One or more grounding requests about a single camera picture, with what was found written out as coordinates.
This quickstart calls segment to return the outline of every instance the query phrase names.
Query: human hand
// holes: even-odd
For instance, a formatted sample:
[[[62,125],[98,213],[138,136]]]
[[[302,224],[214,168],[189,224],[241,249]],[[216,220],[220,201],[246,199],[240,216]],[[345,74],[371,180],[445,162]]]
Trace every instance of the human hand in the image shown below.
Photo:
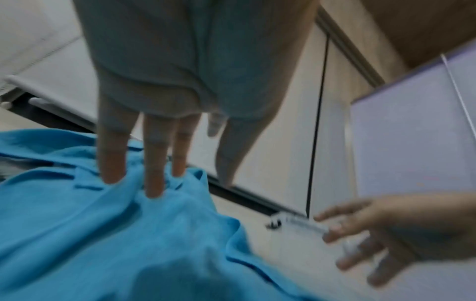
[[[406,267],[419,261],[463,260],[476,257],[476,194],[442,193],[362,199],[330,208],[316,221],[345,215],[323,237],[331,243],[369,231],[354,252],[336,262],[348,270],[386,250],[367,281],[387,284]]]
[[[277,114],[318,0],[74,0],[99,80],[98,166],[104,182],[125,174],[129,134],[144,114],[145,189],[185,171],[192,135],[226,124],[216,155],[223,185]]]

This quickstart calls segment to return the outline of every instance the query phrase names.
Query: wooden ceiling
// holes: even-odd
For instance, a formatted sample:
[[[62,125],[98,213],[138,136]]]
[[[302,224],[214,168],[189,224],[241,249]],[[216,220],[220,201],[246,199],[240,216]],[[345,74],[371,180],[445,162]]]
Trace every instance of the wooden ceiling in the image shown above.
[[[361,0],[409,67],[476,38],[476,0]]]

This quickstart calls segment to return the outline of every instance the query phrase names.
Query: blue cloth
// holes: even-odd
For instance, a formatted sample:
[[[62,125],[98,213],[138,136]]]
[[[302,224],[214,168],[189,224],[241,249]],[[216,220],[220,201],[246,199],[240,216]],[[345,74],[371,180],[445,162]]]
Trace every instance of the blue cloth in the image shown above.
[[[0,133],[0,156],[48,163],[0,184],[0,300],[318,300],[254,256],[239,221],[215,210],[206,174],[142,189],[142,144],[127,175],[101,182],[95,136]]]

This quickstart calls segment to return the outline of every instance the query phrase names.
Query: beige wall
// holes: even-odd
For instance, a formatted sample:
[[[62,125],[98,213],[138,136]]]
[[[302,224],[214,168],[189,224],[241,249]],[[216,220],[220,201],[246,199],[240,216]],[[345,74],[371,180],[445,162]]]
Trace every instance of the beige wall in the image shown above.
[[[409,70],[360,0],[321,0],[321,4],[385,82]]]

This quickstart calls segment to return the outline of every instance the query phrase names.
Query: white rod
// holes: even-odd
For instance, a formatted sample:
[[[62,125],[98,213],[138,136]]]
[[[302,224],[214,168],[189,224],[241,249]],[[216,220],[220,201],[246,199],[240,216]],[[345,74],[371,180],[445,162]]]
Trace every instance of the white rod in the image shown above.
[[[441,59],[442,59],[443,63],[445,64],[446,71],[448,72],[448,75],[450,76],[451,81],[453,82],[453,87],[455,88],[456,94],[458,95],[458,99],[460,100],[461,107],[463,107],[463,111],[465,111],[466,120],[470,124],[471,132],[473,132],[473,138],[476,141],[475,125],[473,124],[473,121],[471,120],[470,114],[468,113],[468,109],[466,108],[466,104],[463,101],[463,97],[461,96],[460,89],[458,89],[458,85],[456,84],[456,80],[453,77],[453,74],[451,73],[450,67],[448,65],[448,60],[446,59],[446,56],[444,54],[441,54]]]

